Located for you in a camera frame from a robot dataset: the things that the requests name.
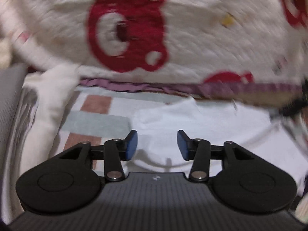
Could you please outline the beige bed frame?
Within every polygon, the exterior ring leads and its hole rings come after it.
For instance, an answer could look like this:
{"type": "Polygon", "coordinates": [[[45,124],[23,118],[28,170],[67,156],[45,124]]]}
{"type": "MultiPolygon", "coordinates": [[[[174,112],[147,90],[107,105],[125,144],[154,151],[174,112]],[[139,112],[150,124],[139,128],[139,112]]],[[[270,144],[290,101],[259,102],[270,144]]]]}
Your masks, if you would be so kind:
{"type": "Polygon", "coordinates": [[[240,93],[236,95],[216,95],[216,96],[197,96],[193,98],[197,101],[237,101],[247,105],[260,107],[281,107],[297,97],[298,93],[291,92],[261,92],[261,93],[240,93]]]}

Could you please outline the white quilt red bears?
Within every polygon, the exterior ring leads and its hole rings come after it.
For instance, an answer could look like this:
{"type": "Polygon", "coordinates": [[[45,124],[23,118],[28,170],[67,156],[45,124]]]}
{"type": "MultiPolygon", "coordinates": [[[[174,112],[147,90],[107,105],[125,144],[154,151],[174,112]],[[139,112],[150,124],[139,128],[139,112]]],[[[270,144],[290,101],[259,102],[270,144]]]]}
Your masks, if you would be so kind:
{"type": "Polygon", "coordinates": [[[114,91],[301,93],[307,0],[1,0],[3,60],[114,91]]]}

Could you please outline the white t-shirt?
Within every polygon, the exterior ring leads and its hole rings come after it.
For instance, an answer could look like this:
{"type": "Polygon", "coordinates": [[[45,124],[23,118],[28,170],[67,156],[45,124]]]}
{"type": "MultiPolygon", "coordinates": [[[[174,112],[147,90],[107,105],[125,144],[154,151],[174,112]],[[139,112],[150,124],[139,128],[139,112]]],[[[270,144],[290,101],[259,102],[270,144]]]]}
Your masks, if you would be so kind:
{"type": "Polygon", "coordinates": [[[238,102],[198,105],[184,99],[172,105],[137,111],[131,127],[138,133],[138,147],[126,172],[184,172],[191,169],[177,146],[179,130],[192,139],[201,138],[221,146],[232,141],[289,173],[298,193],[304,191],[307,156],[280,121],[267,110],[238,102]]]}

